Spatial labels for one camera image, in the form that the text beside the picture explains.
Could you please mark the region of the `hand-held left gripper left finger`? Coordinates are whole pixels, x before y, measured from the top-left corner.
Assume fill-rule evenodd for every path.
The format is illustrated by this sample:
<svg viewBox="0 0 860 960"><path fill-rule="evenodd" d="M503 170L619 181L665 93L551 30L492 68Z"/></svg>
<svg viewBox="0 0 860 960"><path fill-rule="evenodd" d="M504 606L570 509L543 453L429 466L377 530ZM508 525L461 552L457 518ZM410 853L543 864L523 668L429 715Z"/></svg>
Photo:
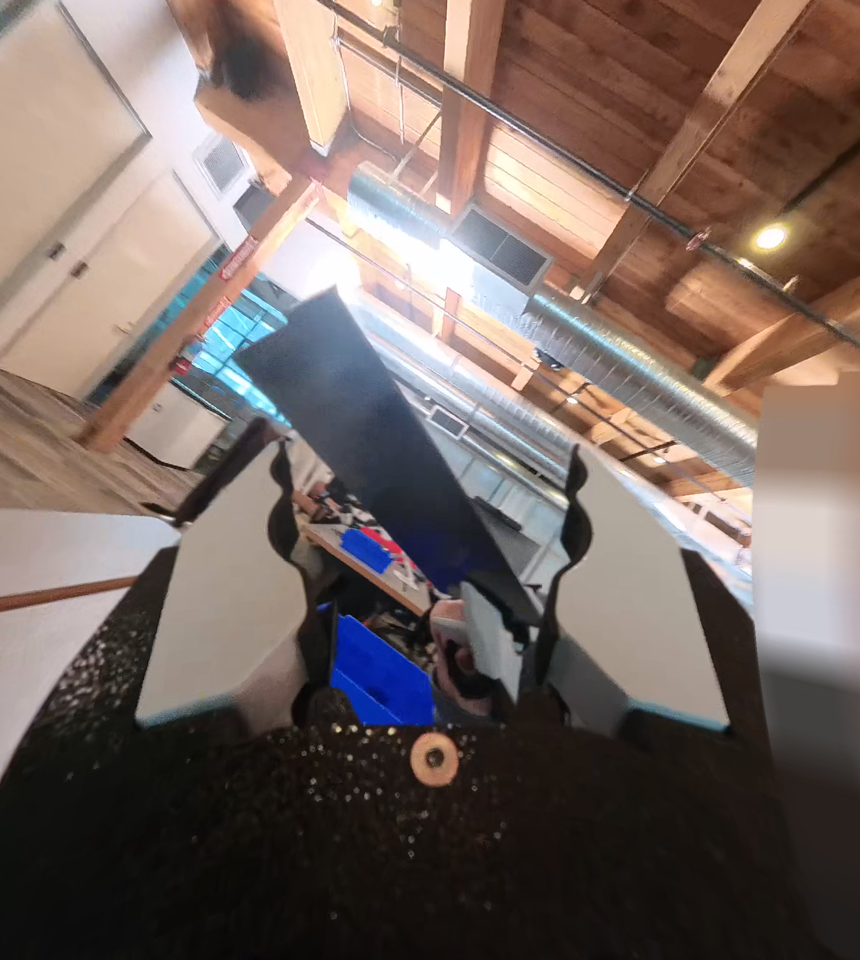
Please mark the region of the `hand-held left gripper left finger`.
<svg viewBox="0 0 860 960"><path fill-rule="evenodd" d="M230 711L307 724L328 687L336 610L292 560L299 531L285 441L271 443L181 535L136 723Z"/></svg>

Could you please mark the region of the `white door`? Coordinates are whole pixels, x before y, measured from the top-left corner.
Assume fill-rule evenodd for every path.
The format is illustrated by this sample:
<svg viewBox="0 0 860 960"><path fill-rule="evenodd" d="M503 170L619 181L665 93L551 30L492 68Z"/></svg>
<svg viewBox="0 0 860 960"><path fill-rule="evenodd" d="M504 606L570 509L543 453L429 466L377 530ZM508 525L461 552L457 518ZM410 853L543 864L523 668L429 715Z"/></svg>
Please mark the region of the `white door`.
<svg viewBox="0 0 860 960"><path fill-rule="evenodd" d="M84 400L216 239L178 174L160 174L4 348L0 371Z"/></svg>
<svg viewBox="0 0 860 960"><path fill-rule="evenodd" d="M0 312L149 141L63 3L0 37Z"/></svg>

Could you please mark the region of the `wooden support post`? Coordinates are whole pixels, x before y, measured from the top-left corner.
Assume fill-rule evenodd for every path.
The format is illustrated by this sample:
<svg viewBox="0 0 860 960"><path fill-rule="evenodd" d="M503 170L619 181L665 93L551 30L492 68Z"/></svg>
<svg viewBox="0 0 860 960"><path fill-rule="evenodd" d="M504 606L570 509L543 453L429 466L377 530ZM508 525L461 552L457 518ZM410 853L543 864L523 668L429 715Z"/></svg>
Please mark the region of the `wooden support post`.
<svg viewBox="0 0 860 960"><path fill-rule="evenodd" d="M141 360L112 391L77 436L86 450L107 453L154 401L173 375L178 355L204 337L210 326L242 294L295 227L316 206L320 183L307 175L291 178L243 241L220 264Z"/></svg>

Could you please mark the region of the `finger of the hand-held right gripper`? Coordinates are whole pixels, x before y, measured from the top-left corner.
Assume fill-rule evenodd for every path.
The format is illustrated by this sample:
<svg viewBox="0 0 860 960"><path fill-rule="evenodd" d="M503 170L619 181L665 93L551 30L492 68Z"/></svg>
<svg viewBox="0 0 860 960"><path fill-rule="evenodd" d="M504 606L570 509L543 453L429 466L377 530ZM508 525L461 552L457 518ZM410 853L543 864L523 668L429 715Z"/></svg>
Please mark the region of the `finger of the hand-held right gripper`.
<svg viewBox="0 0 860 960"><path fill-rule="evenodd" d="M516 622L496 599L472 582L461 583L461 600L469 626L474 670L499 681L508 694L508 702L518 702L524 654L530 641L527 624Z"/></svg>

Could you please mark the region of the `black wall speaker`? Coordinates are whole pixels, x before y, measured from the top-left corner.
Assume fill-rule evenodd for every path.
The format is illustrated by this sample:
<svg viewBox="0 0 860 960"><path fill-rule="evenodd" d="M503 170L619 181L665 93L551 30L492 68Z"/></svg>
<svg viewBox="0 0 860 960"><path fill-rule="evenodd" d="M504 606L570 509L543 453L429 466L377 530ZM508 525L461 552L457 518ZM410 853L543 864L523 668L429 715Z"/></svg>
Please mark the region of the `black wall speaker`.
<svg viewBox="0 0 860 960"><path fill-rule="evenodd" d="M242 227L248 232L274 200L275 195L269 192L261 181L252 180L234 202L233 210Z"/></svg>

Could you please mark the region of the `silver ventilation duct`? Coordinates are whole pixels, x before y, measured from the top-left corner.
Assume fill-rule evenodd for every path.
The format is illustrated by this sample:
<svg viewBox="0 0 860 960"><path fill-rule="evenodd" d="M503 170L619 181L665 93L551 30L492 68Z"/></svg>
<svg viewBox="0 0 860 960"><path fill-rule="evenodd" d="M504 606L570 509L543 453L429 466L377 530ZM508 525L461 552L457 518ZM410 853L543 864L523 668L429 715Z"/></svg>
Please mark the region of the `silver ventilation duct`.
<svg viewBox="0 0 860 960"><path fill-rule="evenodd" d="M717 471L751 488L758 429L742 412L597 311L542 282L520 285L477 255L441 210L374 164L352 173L347 193L360 226L400 254L441 255L446 282L563 366L672 435Z"/></svg>
<svg viewBox="0 0 860 960"><path fill-rule="evenodd" d="M392 375L455 415L495 446L563 485L574 451L591 462L590 444L506 384L399 318L369 295L346 303Z"/></svg>

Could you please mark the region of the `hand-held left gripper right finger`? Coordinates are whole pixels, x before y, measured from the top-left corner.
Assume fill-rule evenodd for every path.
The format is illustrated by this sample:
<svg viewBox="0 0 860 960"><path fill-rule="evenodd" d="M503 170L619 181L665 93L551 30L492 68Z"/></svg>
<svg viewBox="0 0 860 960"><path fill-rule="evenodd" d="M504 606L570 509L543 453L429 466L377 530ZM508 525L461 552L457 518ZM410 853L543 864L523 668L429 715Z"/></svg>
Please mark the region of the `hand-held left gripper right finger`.
<svg viewBox="0 0 860 960"><path fill-rule="evenodd" d="M722 733L730 718L677 539L585 446L573 447L533 678L572 726L615 735L632 712Z"/></svg>

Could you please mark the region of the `large blue storage bin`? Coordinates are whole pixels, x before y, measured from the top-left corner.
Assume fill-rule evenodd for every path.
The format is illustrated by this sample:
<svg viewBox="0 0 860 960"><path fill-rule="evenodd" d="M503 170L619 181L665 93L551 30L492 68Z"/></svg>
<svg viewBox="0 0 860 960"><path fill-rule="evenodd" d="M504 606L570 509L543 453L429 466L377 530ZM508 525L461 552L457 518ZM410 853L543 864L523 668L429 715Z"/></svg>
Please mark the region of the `large blue storage bin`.
<svg viewBox="0 0 860 960"><path fill-rule="evenodd" d="M430 676L358 620L340 615L331 686L346 694L369 726L430 727Z"/></svg>

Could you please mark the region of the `wall air vent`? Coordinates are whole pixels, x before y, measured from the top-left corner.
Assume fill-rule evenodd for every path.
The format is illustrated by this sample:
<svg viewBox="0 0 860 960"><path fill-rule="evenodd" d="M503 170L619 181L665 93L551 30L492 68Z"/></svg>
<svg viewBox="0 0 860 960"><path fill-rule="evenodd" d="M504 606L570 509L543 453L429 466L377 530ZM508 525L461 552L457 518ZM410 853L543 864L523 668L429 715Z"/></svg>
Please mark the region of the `wall air vent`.
<svg viewBox="0 0 860 960"><path fill-rule="evenodd" d="M213 133L194 150L197 168L218 197L224 197L240 182L248 182L254 167L246 151L224 135Z"/></svg>

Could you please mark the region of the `person's right hand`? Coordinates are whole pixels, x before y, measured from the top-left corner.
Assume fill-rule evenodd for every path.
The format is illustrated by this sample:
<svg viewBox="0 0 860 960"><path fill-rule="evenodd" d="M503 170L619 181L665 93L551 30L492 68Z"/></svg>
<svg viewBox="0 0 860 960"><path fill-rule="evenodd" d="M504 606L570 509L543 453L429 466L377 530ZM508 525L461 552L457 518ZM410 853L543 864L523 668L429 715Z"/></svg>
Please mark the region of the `person's right hand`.
<svg viewBox="0 0 860 960"><path fill-rule="evenodd" d="M429 610L429 628L438 654L445 655L454 648L461 669L472 671L475 668L463 600L437 601Z"/></svg>

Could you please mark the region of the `black duct grille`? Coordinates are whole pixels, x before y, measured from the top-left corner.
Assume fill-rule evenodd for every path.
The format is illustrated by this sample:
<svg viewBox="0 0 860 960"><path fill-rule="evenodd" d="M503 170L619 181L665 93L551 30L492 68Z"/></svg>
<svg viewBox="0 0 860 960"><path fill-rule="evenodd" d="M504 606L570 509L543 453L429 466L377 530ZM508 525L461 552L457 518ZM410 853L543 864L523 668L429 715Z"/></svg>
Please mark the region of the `black duct grille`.
<svg viewBox="0 0 860 960"><path fill-rule="evenodd" d="M554 263L550 254L473 202L461 211L449 239L484 270L522 293L532 293Z"/></svg>

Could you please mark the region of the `white recycling cabinet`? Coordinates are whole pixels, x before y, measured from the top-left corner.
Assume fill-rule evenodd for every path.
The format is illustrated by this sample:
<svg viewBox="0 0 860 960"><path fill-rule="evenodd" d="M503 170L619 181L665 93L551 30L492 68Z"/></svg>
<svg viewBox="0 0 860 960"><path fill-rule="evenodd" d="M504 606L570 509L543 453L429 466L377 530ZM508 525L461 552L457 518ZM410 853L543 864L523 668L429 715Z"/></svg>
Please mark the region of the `white recycling cabinet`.
<svg viewBox="0 0 860 960"><path fill-rule="evenodd" d="M124 438L161 464L191 470L231 422L178 383L168 382Z"/></svg>

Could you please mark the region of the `small blue parts bin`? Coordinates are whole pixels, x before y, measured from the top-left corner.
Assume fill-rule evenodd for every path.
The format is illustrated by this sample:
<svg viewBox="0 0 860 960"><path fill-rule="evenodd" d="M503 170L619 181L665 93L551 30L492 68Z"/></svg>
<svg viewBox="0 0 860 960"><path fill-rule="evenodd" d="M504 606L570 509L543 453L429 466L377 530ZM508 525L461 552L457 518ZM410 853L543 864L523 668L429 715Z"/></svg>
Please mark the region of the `small blue parts bin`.
<svg viewBox="0 0 860 960"><path fill-rule="evenodd" d="M367 529L349 528L343 531L340 549L378 575L383 575L394 562L388 548L371 536Z"/></svg>

